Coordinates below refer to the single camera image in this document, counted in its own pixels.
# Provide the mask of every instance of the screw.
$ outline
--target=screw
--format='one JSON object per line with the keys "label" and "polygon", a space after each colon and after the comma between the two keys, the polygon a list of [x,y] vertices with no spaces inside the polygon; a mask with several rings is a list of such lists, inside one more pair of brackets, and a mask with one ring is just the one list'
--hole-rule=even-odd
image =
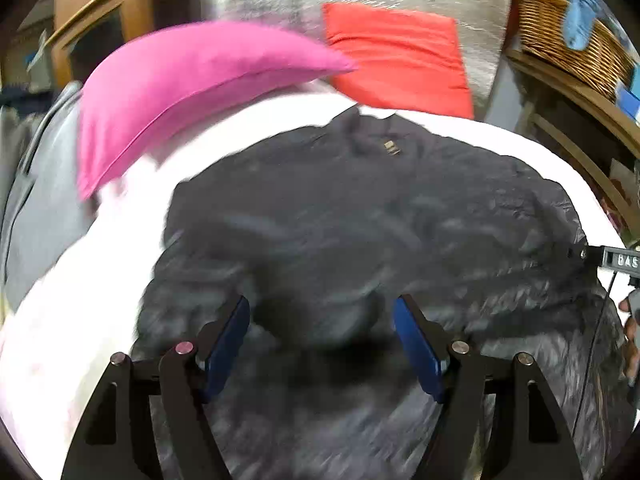
{"label": "screw", "polygon": [[527,354],[526,352],[520,352],[518,354],[518,361],[520,361],[525,366],[531,366],[533,364],[533,356],[531,354]]}
{"label": "screw", "polygon": [[180,355],[185,355],[193,350],[193,343],[191,341],[182,341],[175,346],[175,351]]}
{"label": "screw", "polygon": [[118,365],[121,365],[126,358],[127,358],[127,355],[124,352],[116,352],[111,356],[110,362],[112,365],[118,366]]}
{"label": "screw", "polygon": [[464,341],[454,341],[453,343],[451,343],[451,349],[456,354],[466,354],[469,352],[469,345]]}

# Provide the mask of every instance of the pink pillow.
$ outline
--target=pink pillow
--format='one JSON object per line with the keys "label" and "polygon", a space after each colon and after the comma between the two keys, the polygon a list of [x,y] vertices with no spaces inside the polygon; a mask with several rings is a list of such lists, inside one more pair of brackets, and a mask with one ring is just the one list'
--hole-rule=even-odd
{"label": "pink pillow", "polygon": [[321,43],[247,22],[190,23],[130,41],[96,67],[82,90],[80,197],[210,114],[354,68]]}

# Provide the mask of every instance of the wicker basket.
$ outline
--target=wicker basket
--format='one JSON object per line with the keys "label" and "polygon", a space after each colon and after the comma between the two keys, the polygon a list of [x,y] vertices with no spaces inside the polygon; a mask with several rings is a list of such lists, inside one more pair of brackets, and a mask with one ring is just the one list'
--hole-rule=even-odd
{"label": "wicker basket", "polygon": [[522,50],[574,75],[610,101],[616,101],[618,80],[629,85],[633,60],[599,20],[589,46],[571,50],[562,38],[566,0],[517,0]]}

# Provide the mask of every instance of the wooden cabinet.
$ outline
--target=wooden cabinet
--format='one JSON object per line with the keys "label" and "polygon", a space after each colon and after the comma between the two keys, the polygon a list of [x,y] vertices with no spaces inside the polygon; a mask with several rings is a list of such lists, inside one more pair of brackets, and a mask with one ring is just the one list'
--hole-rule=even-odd
{"label": "wooden cabinet", "polygon": [[111,52],[159,28],[190,21],[190,0],[55,0],[49,39],[56,80],[86,81]]}
{"label": "wooden cabinet", "polygon": [[[559,96],[580,108],[588,117],[593,118],[603,132],[609,132],[616,142],[620,142],[622,152],[628,151],[628,157],[632,160],[640,159],[640,128],[615,104],[582,81],[578,81],[555,66],[516,50],[509,50],[507,56],[515,70],[529,76],[528,86],[533,86],[527,93],[530,97],[527,98],[527,103],[522,109],[516,132],[522,134],[528,124],[535,124],[555,140],[578,163],[579,173],[586,174],[588,176],[586,179],[592,180],[620,213],[629,228],[631,240],[638,240],[640,238],[640,210],[627,202],[620,190],[603,171],[602,164],[599,166],[583,150],[586,148],[585,146],[579,146],[542,114],[546,108],[549,108],[548,105],[545,105],[549,98],[555,98],[555,96],[548,94],[555,91]],[[600,148],[599,151],[601,151],[603,140],[597,144]]]}

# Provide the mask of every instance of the white bedsheet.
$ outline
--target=white bedsheet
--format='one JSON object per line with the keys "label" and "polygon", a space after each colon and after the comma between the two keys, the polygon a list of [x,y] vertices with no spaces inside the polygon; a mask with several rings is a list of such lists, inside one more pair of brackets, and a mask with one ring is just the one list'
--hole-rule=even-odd
{"label": "white bedsheet", "polygon": [[[0,416],[44,480],[60,478],[79,417],[109,356],[134,341],[139,301],[162,250],[175,185],[261,139],[327,124],[351,105],[347,97],[309,84],[305,92],[272,94],[186,131],[130,169],[126,193],[105,200],[87,235],[36,283],[0,332]],[[377,117],[392,113],[363,111]],[[398,113],[434,134],[523,160],[565,188],[590,244],[623,246],[585,181],[543,146],[489,124]],[[601,271],[599,278],[606,286],[610,273]],[[618,302],[629,290],[620,277],[611,296]]]}

